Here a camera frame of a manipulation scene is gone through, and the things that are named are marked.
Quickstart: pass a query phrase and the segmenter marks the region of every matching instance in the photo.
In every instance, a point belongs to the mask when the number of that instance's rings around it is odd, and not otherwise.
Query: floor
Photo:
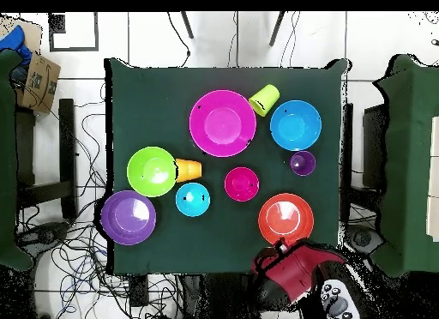
[[[171,13],[172,21],[183,41],[190,49],[187,67],[236,66],[236,40],[231,40],[236,28],[232,11],[188,12],[194,39],[189,39],[182,16]],[[352,182],[361,185],[363,170],[362,116],[364,109],[383,102],[372,81],[381,78],[389,59],[398,53],[415,54],[425,64],[439,60],[439,47],[432,45],[439,39],[438,12],[294,12],[286,14],[273,47],[268,45],[276,22],[277,12],[239,12],[239,52],[241,67],[280,66],[286,42],[292,34],[292,21],[296,24],[296,36],[292,35],[283,56],[282,66],[321,68],[335,58],[348,58],[352,69],[347,75],[347,100],[354,104]],[[52,110],[57,113],[60,98],[75,101],[76,135],[97,156],[95,169],[105,179],[105,122],[102,114],[105,106],[101,102],[104,83],[103,59],[118,57],[138,67],[179,66],[186,58],[186,49],[172,29],[166,13],[98,13],[99,49],[97,51],[53,51],[49,47],[48,15],[44,13],[7,14],[20,16],[25,21],[40,24],[43,28],[41,55],[61,66],[56,99]],[[66,13],[66,33],[54,34],[56,48],[94,47],[93,13]],[[36,183],[49,183],[59,179],[58,171],[58,123],[51,115],[37,114],[34,143],[34,173]],[[87,205],[103,195],[103,188],[84,188],[89,175],[89,162],[78,148],[77,190],[79,207]],[[35,213],[35,208],[25,211],[25,219]],[[61,220],[59,201],[40,205],[40,213],[33,218],[35,224]],[[79,218],[78,226],[85,226],[93,219],[93,207],[87,208]],[[71,232],[69,237],[81,231]],[[101,244],[105,240],[98,237]],[[73,267],[66,262],[78,258]],[[39,312],[50,313],[52,318],[65,306],[62,297],[69,299],[72,292],[70,278],[64,279],[72,268],[81,268],[81,252],[76,250],[54,250],[43,255],[36,278],[36,302]],[[157,298],[161,288],[170,283],[161,275],[152,275],[150,298]],[[123,282],[115,285],[123,292]],[[126,299],[118,301],[109,293],[98,298],[94,292],[76,294],[60,319],[128,319],[117,303],[124,305]],[[175,312],[172,300],[166,304],[169,315]],[[85,317],[94,305],[92,313]],[[133,309],[133,316],[140,314]],[[141,312],[154,313],[153,308]],[[298,314],[267,312],[263,319],[298,319]]]

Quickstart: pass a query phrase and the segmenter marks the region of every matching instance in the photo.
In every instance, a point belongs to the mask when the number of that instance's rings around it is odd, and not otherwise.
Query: table leg
[[[186,26],[186,30],[188,31],[188,35],[190,39],[194,38],[194,34],[192,33],[192,29],[190,28],[188,16],[186,15],[186,11],[180,11],[182,13],[184,25]]]
[[[274,45],[274,41],[276,40],[276,37],[278,36],[278,31],[280,27],[280,23],[282,22],[282,19],[284,18],[284,14],[286,11],[280,11],[278,15],[278,20],[276,21],[276,25],[274,25],[273,34],[271,35],[270,40],[270,46]]]

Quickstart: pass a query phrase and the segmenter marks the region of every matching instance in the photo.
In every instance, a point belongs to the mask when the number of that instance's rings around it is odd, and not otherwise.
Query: yellow cup
[[[253,111],[258,115],[265,116],[279,99],[278,88],[272,84],[267,84],[261,91],[249,99]]]
[[[175,159],[177,164],[177,183],[197,179],[201,176],[201,163],[192,160]]]

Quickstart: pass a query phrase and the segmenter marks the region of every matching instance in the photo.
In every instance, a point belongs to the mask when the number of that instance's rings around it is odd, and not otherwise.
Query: blue bowl
[[[204,185],[186,183],[177,191],[175,203],[182,214],[188,217],[198,217],[209,208],[210,195]]]
[[[280,147],[291,151],[305,150],[319,138],[322,120],[314,106],[293,100],[276,109],[271,117],[270,130]]]

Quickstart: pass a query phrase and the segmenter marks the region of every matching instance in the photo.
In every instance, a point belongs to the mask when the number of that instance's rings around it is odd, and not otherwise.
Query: pink bowl
[[[251,169],[240,166],[230,170],[226,175],[224,188],[231,199],[246,202],[257,194],[259,179]]]
[[[189,130],[204,152],[227,157],[242,152],[256,132],[256,116],[239,93],[217,90],[196,101],[189,116]]]

